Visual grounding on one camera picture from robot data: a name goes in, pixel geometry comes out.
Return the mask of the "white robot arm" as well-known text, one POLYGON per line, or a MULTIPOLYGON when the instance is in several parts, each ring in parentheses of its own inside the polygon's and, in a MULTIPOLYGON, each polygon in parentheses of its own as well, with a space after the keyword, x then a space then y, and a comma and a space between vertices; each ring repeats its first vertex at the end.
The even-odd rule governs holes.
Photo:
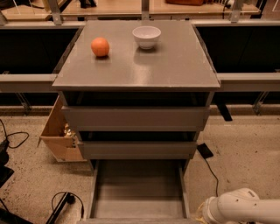
POLYGON ((280 200, 260 199, 253 190, 241 188, 208 198, 202 207, 202 218, 207 224, 229 221, 280 224, 280 200))

